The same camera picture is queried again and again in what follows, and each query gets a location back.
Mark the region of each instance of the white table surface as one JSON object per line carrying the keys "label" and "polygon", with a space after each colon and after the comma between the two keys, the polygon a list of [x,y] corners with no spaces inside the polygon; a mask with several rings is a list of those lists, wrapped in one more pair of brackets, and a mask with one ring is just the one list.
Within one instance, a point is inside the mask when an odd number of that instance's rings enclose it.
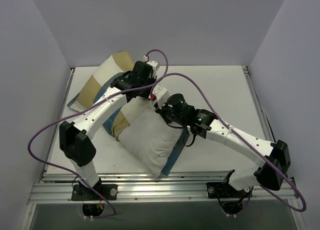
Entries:
{"label": "white table surface", "polygon": [[[70,86],[67,103],[76,96],[97,67],[77,67]],[[264,138],[258,115],[241,66],[170,66],[169,72],[180,72],[193,79],[204,91],[208,100],[227,122],[259,138]],[[161,85],[170,94],[182,93],[188,104],[209,109],[197,89],[186,79],[170,76]],[[63,116],[75,112],[64,107]],[[93,144],[97,153],[94,165],[99,174],[148,173],[145,167],[101,127]],[[71,169],[73,165],[59,149],[59,138],[53,141],[50,161]],[[244,169],[253,163],[228,147],[197,137],[195,144],[185,147],[171,172],[206,172]],[[49,166],[48,175],[69,174]]]}

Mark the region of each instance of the gray wall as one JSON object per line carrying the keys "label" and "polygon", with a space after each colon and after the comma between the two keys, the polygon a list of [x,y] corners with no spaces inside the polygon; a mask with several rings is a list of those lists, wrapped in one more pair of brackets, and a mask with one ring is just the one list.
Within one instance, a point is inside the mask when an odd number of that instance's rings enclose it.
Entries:
{"label": "gray wall", "polygon": [[319,0],[285,0],[250,67],[275,136],[288,142],[310,230],[320,226],[319,13]]}
{"label": "gray wall", "polygon": [[70,66],[159,48],[171,65],[251,63],[283,0],[34,0]]}
{"label": "gray wall", "polygon": [[[0,229],[18,229],[41,165],[29,138],[58,117],[69,68],[32,0],[0,0]],[[53,129],[34,152],[45,157]]]}

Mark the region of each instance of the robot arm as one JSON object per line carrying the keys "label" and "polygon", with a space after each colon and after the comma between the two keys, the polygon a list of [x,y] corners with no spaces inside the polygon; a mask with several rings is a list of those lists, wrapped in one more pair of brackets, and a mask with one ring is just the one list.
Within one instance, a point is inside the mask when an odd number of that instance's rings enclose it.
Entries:
{"label": "robot arm", "polygon": [[[108,96],[122,90],[134,89],[153,84],[157,78],[157,70],[160,64],[157,61],[137,61],[132,71],[124,73],[116,78],[106,90],[98,102],[105,101]],[[96,149],[91,140],[101,125],[119,108],[137,96],[148,98],[151,88],[135,90],[127,94],[119,94],[108,99],[101,105],[80,115],[73,122],[64,121],[59,126],[60,149],[70,159],[76,172],[91,187],[97,187],[100,183],[93,158]]]}
{"label": "robot arm", "polygon": [[235,130],[268,160],[270,160],[283,174],[286,174],[291,164],[288,146],[283,141],[273,143],[259,139],[228,124],[228,128],[217,116],[204,109],[195,109],[188,105],[182,94],[170,97],[168,91],[156,86],[153,95],[158,100],[155,104],[156,112],[169,124],[175,122],[189,130],[194,136],[217,141],[237,151],[254,162],[254,166],[242,171],[232,170],[225,179],[233,189],[240,191],[247,187],[262,185],[270,190],[279,190],[283,178],[252,151],[231,130]]}

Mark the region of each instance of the screw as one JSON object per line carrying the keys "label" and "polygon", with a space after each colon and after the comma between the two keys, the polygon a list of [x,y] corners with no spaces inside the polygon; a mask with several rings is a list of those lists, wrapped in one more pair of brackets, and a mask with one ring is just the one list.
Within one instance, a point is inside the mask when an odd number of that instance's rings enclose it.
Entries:
{"label": "screw", "polygon": [[209,187],[208,188],[208,193],[213,194],[215,192],[215,188],[214,187]]}
{"label": "screw", "polygon": [[116,189],[111,189],[110,190],[110,195],[111,196],[115,196],[117,194],[117,190]]}

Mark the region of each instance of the wire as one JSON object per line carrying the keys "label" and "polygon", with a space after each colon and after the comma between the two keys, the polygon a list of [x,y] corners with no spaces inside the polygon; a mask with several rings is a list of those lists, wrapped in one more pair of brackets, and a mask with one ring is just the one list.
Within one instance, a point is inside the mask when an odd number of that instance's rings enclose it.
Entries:
{"label": "wire", "polygon": [[[78,178],[80,178],[83,182],[83,184],[85,184],[90,190],[92,190],[95,194],[97,194],[102,200],[104,200],[113,210],[113,214],[107,214],[105,216],[103,216],[104,218],[105,217],[110,217],[110,216],[114,216],[117,212],[116,212],[116,209],[114,208],[114,206],[104,197],[102,196],[98,191],[96,191],[93,187],[91,187],[87,181],[85,181],[84,179],[82,179],[82,177],[75,171],[69,169],[69,168],[66,168],[66,167],[63,167],[63,166],[60,166],[58,164],[54,164],[54,163],[50,163],[48,161],[45,161],[43,159],[40,159],[39,157],[37,157],[31,150],[31,145],[32,145],[32,142],[34,141],[34,139],[40,134],[42,133],[44,130],[48,129],[49,127],[59,123],[59,122],[62,122],[64,120],[67,120],[67,119],[70,119],[70,118],[73,118],[73,117],[76,117],[76,116],[79,116],[79,115],[82,115],[94,108],[96,108],[97,106],[105,103],[106,101],[110,100],[111,98],[117,96],[117,95],[120,95],[120,94],[125,94],[125,93],[129,93],[129,92],[132,92],[132,91],[137,91],[137,90],[143,90],[143,89],[148,89],[151,87],[151,91],[150,93],[153,92],[153,89],[154,87],[160,82],[162,81],[164,78],[168,77],[168,76],[172,76],[172,75],[177,75],[177,76],[181,76],[183,78],[186,78],[187,80],[189,80],[196,88],[197,90],[199,91],[199,93],[201,94],[201,96],[203,97],[203,99],[205,100],[205,102],[207,103],[208,107],[210,108],[210,110],[217,116],[217,118],[222,122],[222,124],[227,128],[229,129],[229,126],[227,125],[227,123],[220,117],[220,115],[217,114],[217,112],[214,110],[214,108],[211,106],[211,104],[209,103],[208,99],[206,98],[205,94],[203,93],[203,91],[200,89],[200,87],[192,80],[190,79],[188,76],[184,75],[184,74],[181,74],[181,73],[169,73],[169,74],[166,74],[166,71],[168,71],[168,59],[166,57],[166,55],[162,52],[162,51],[159,51],[159,50],[151,50],[147,53],[147,55],[153,51],[157,51],[157,52],[160,52],[162,53],[164,56],[165,56],[165,60],[166,60],[166,69],[165,69],[165,74],[160,77],[154,84],[151,84],[151,85],[147,85],[147,86],[144,86],[144,87],[139,87],[139,88],[133,88],[133,89],[127,89],[127,90],[123,90],[123,91],[120,91],[120,92],[117,92],[115,94],[112,94],[110,96],[108,96],[106,99],[94,104],[93,106],[91,106],[90,108],[84,110],[84,111],[81,111],[81,112],[78,112],[78,113],[75,113],[73,115],[69,115],[69,116],[66,116],[66,117],[63,117],[61,119],[58,119],[56,121],[53,121],[52,123],[49,123],[47,125],[45,125],[44,127],[42,127],[40,130],[38,130],[29,140],[28,142],[28,145],[27,145],[27,150],[28,150],[28,153],[31,155],[31,157],[33,157],[34,159],[36,159],[37,161],[41,162],[41,163],[44,163],[44,164],[47,164],[47,165],[51,165],[53,167],[56,167],[56,168],[60,168],[60,169],[63,169],[65,171],[68,171],[76,176],[78,176]],[[231,129],[231,131],[240,139],[242,140],[250,149],[252,149],[260,158],[262,158],[268,165],[271,166],[272,169],[274,169],[292,188],[293,190],[297,193],[297,195],[300,197],[301,199],[301,202],[302,202],[302,208],[301,209],[298,209],[294,206],[291,206],[290,204],[288,204],[285,200],[281,199],[279,196],[277,196],[276,194],[274,194],[273,192],[271,192],[270,190],[266,189],[265,187],[261,186],[263,189],[265,189],[268,193],[270,193],[271,195],[273,195],[275,198],[277,198],[279,201],[281,201],[283,204],[287,205],[289,208],[297,211],[297,212],[304,212],[306,209],[307,209],[307,203],[303,197],[303,195],[301,194],[301,192],[297,189],[297,187],[276,167],[274,166],[265,156],[263,156],[257,149],[255,149],[254,146],[252,146],[247,140],[245,140],[239,133],[237,133],[234,129]]]}
{"label": "wire", "polygon": [[186,147],[191,147],[191,146],[195,143],[196,135],[193,134],[191,143],[187,145],[186,136],[188,135],[188,133],[189,133],[189,132],[186,132],[185,135],[184,135],[184,137],[183,137],[183,144],[184,144]]}
{"label": "wire", "polygon": [[184,129],[184,127],[180,127],[180,126],[172,126],[170,124],[167,124],[170,128],[173,128],[173,129]]}
{"label": "wire", "polygon": [[169,68],[169,62],[168,62],[168,58],[167,58],[166,54],[162,50],[152,49],[152,50],[149,50],[145,55],[147,57],[149,57],[149,54],[152,53],[152,52],[159,52],[160,54],[162,54],[164,56],[164,59],[165,59],[165,71],[164,71],[163,76],[166,75],[167,72],[168,72],[168,68]]}
{"label": "wire", "polygon": [[249,192],[247,192],[242,198],[239,199],[236,205],[240,204],[243,199],[247,198],[250,194],[252,194],[253,187],[250,188]]}
{"label": "wire", "polygon": [[303,197],[302,193],[298,190],[298,188],[290,181],[290,179],[284,175],[275,165],[273,165],[272,162],[270,162],[265,156],[263,156],[254,146],[252,146],[244,137],[242,137],[237,131],[235,131],[234,129],[230,129],[229,125],[220,117],[220,115],[218,115],[218,113],[215,111],[215,109],[211,106],[210,102],[208,101],[208,99],[206,98],[205,94],[203,93],[203,91],[201,90],[201,88],[192,80],[190,79],[188,76],[181,74],[181,73],[169,73],[166,74],[162,77],[160,77],[155,84],[158,84],[160,81],[162,81],[164,78],[172,76],[172,75],[177,75],[177,76],[181,76],[187,80],[189,80],[199,91],[199,93],[201,94],[201,96],[203,97],[204,101],[206,102],[206,104],[208,105],[208,107],[210,108],[210,110],[217,116],[217,118],[220,120],[220,122],[228,129],[231,130],[232,133],[234,133],[242,142],[244,142],[252,151],[254,151],[260,158],[262,158],[273,170],[275,170],[291,187],[292,189],[295,191],[295,193],[299,196],[299,198],[301,199],[302,202],[302,208],[298,209],[290,204],[288,204],[285,200],[283,200],[282,198],[280,198],[278,195],[274,194],[273,192],[271,192],[269,189],[265,188],[264,186],[261,186],[264,190],[266,190],[268,193],[270,193],[272,196],[274,196],[275,198],[277,198],[280,202],[282,202],[283,204],[285,204],[286,206],[288,206],[289,208],[291,208],[294,211],[297,212],[304,212],[307,209],[307,203],[305,198]]}
{"label": "wire", "polygon": [[75,183],[75,181],[76,181],[77,178],[78,178],[78,176],[76,176],[76,177],[72,180],[72,182],[71,182],[71,187],[72,187],[72,189],[74,188],[74,183]]}

